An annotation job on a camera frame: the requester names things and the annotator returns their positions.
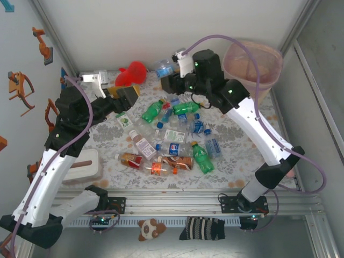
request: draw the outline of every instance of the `bottle label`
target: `bottle label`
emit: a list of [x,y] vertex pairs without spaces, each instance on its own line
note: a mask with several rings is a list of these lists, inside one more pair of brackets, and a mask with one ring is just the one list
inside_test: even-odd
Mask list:
[[152,145],[145,139],[141,139],[136,143],[137,148],[145,156],[146,159],[150,160],[156,153],[156,150]]
[[204,129],[204,124],[202,121],[195,121],[195,130],[194,133],[202,133]]
[[192,170],[194,167],[194,160],[191,157],[163,157],[161,162],[183,170]]
[[162,163],[152,163],[152,168],[150,170],[150,174],[154,176],[161,176],[161,167]]
[[170,155],[178,156],[179,144],[170,144]]
[[166,76],[172,74],[173,68],[172,68],[172,66],[167,66],[165,68],[156,70],[155,73],[156,73],[158,78],[163,78],[163,77],[166,77]]
[[121,125],[121,127],[123,129],[133,125],[133,122],[131,122],[130,118],[128,117],[128,115],[125,112],[118,114],[116,116],[116,118],[117,118],[117,121],[119,122],[119,124]]
[[164,138],[169,141],[184,143],[185,133],[167,129]]
[[120,163],[130,168],[139,169],[142,159],[143,157],[139,155],[135,155],[132,153],[123,153],[120,159]]

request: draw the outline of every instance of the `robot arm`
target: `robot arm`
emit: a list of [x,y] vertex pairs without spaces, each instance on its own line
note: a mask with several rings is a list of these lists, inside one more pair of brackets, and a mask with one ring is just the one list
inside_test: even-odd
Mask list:
[[[192,58],[184,51],[176,52],[172,59],[178,62],[180,73],[161,80],[168,93],[182,94],[185,91],[206,96],[209,103],[234,120],[250,137],[263,155],[265,164],[237,195],[238,206],[249,211],[252,204],[269,189],[274,189],[282,178],[295,166],[299,157],[281,149],[264,130],[256,118],[254,102],[249,92],[237,80],[224,79],[219,56],[207,49],[196,52]],[[288,149],[304,154],[301,147],[293,147],[268,123],[263,115],[260,119],[268,131]]]

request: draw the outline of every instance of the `clear plastic bottle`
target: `clear plastic bottle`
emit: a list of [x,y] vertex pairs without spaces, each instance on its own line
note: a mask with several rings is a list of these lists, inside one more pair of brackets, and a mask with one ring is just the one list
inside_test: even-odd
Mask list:
[[137,131],[132,130],[129,132],[130,138],[133,140],[136,149],[148,160],[151,160],[156,157],[157,153],[155,148],[147,141],[146,138],[143,138],[137,133]]
[[153,64],[154,70],[159,79],[164,78],[170,74],[173,74],[176,68],[176,64],[169,59],[164,59]]
[[211,163],[205,149],[199,146],[196,141],[193,141],[191,145],[193,147],[193,158],[196,160],[203,174],[213,171],[214,165]]
[[157,137],[164,141],[169,142],[176,142],[179,144],[183,144],[186,141],[187,134],[181,131],[176,131],[172,129],[162,129],[163,123],[158,122],[156,127],[159,129],[157,130]]
[[174,142],[163,142],[155,145],[155,149],[164,155],[192,157],[193,149],[190,144],[176,144]]
[[160,99],[159,101],[154,102],[152,105],[149,106],[147,111],[142,114],[142,119],[151,123],[154,120],[154,118],[159,115],[163,104],[164,104],[163,99]]
[[117,153],[114,155],[114,158],[118,160],[122,165],[137,170],[142,169],[145,160],[143,156],[128,152]]
[[190,133],[203,133],[204,131],[204,124],[200,120],[193,120],[188,122],[187,130]]
[[177,168],[172,168],[169,165],[160,162],[145,162],[140,170],[145,174],[154,176],[169,176],[178,174]]
[[174,114],[185,114],[188,112],[196,112],[199,105],[194,102],[182,103],[173,107]]
[[211,134],[210,129],[204,130],[205,147],[211,159],[220,159],[222,157],[221,148],[218,140]]
[[154,140],[155,129],[153,129],[147,121],[137,117],[134,121],[134,126],[136,131],[143,137],[145,137],[148,141]]

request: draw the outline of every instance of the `green bottle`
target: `green bottle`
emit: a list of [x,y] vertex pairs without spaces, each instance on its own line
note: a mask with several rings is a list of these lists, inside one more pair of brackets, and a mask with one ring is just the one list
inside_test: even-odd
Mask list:
[[205,149],[199,147],[196,141],[191,143],[193,148],[193,157],[195,158],[199,168],[202,170],[203,174],[207,174],[214,170],[214,165],[211,163],[208,154],[206,153]]
[[160,113],[163,106],[163,100],[159,100],[158,102],[154,102],[152,105],[149,106],[147,111],[142,114],[142,119],[151,123],[154,118]]
[[199,109],[199,105],[194,102],[183,103],[173,107],[174,114],[185,114],[188,112],[195,112]]

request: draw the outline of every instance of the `red plush toy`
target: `red plush toy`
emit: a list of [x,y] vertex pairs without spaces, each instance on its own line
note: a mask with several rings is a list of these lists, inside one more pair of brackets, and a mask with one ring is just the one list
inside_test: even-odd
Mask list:
[[132,83],[140,84],[147,77],[147,69],[140,62],[132,62],[127,69],[120,68],[121,73],[116,78],[115,86],[130,86]]

